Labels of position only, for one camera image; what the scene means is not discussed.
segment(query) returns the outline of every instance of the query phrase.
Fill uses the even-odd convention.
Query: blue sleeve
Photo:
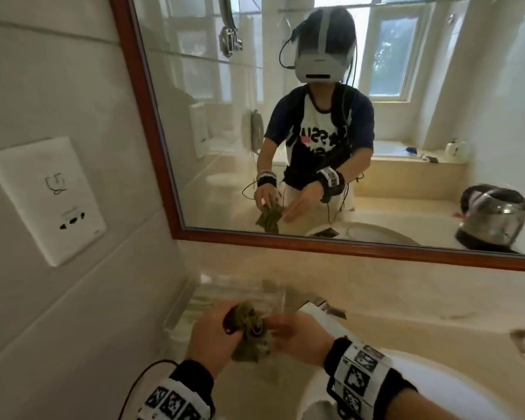
[[[371,100],[363,94],[354,97],[348,125],[348,141],[352,153],[361,148],[373,150],[375,118]]]
[[[286,140],[292,129],[292,102],[291,93],[282,97],[274,107],[266,127],[264,136],[270,138],[278,146]]]

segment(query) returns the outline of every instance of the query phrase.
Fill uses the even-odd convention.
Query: kettle base
[[[511,250],[509,246],[495,245],[493,243],[487,243],[484,240],[478,239],[477,237],[471,236],[462,230],[457,230],[455,233],[455,239],[461,243],[464,247],[470,250],[481,250],[484,252],[500,252],[508,254],[517,254],[514,250]]]

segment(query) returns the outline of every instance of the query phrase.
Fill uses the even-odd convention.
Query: green cloth
[[[284,210],[284,206],[281,206],[275,202],[272,204],[271,208],[264,205],[262,213],[255,224],[263,227],[265,233],[280,234],[278,230],[278,221],[280,221],[280,218],[282,218],[282,212]]]
[[[243,336],[231,355],[234,361],[259,362],[270,353],[266,326],[250,302],[237,305],[224,320],[230,332],[243,330]]]

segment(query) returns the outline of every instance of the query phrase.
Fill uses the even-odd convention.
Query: person's right hand
[[[291,315],[271,315],[264,321],[276,339],[275,351],[323,367],[335,339],[313,316],[297,311]]]
[[[271,208],[272,202],[278,203],[279,198],[278,190],[270,183],[263,184],[255,190],[255,203],[261,211],[264,205]]]

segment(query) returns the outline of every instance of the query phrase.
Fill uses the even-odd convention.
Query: kettle lid
[[[523,195],[515,190],[497,188],[488,190],[486,194],[490,197],[493,197],[494,199],[501,200],[502,202],[525,204],[525,198]]]

